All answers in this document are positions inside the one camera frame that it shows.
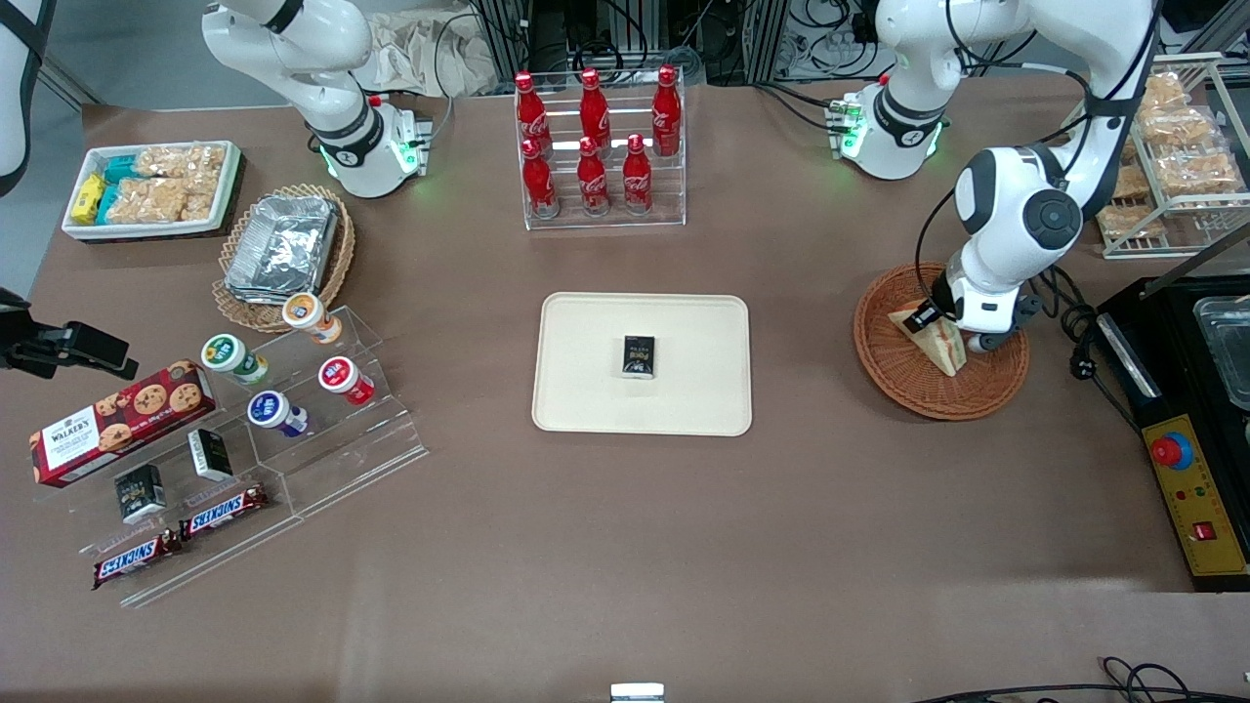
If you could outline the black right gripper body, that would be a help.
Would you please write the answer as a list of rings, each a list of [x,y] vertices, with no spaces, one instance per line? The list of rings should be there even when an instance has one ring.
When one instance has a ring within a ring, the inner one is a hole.
[[[1,369],[51,379],[58,369],[71,367],[66,326],[34,320],[26,298],[1,289]]]

